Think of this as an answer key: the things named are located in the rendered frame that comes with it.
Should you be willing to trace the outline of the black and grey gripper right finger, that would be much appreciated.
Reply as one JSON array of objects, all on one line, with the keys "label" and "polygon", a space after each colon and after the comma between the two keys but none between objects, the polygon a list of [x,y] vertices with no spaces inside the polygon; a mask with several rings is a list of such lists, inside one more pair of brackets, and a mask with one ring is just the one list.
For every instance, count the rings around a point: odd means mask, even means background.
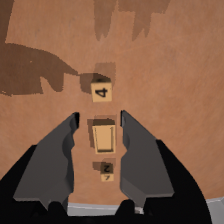
[{"label": "black and grey gripper right finger", "polygon": [[206,200],[184,165],[127,111],[120,112],[123,145],[120,190],[135,213],[170,224],[212,224]]}]

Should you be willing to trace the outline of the tan cube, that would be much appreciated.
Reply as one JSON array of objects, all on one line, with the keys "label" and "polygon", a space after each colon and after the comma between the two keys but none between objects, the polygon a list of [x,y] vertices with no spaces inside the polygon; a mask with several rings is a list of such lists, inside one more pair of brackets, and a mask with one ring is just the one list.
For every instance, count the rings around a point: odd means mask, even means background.
[{"label": "tan cube", "polygon": [[101,164],[101,181],[113,181],[113,164]]},{"label": "tan cube", "polygon": [[92,102],[112,101],[112,84],[110,78],[93,78],[91,81]]}]

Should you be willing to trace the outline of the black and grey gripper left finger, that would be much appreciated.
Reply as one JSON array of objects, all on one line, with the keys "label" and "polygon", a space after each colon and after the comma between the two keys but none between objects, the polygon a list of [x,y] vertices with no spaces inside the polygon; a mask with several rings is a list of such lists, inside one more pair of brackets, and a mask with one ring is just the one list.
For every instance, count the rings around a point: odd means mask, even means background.
[{"label": "black and grey gripper left finger", "polygon": [[[0,224],[47,215],[52,201],[67,213],[74,191],[71,150],[79,128],[80,114],[74,112],[36,145],[32,145],[0,180]],[[65,156],[64,156],[65,155]]]}]

